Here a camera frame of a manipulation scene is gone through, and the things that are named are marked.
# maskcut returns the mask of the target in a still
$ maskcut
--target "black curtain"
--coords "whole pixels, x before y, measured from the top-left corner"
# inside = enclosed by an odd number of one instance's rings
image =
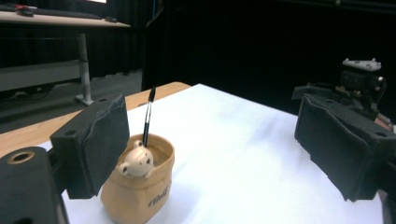
[[[13,0],[2,4],[24,4],[33,7],[85,12],[100,17],[113,17],[144,29],[152,17],[152,2],[144,0],[107,0],[106,4],[84,0]],[[143,67],[144,33],[88,33],[87,51],[91,77],[129,72]],[[78,58],[74,35],[46,32],[0,31],[0,67],[37,63],[54,63]]]
[[[202,83],[297,114],[300,101],[291,100],[296,86],[336,85],[344,59],[376,58],[388,81],[378,107],[396,120],[396,10],[390,12],[395,7],[382,12],[262,2],[258,7],[249,0],[164,1],[161,20],[147,34],[143,89],[171,81]]]

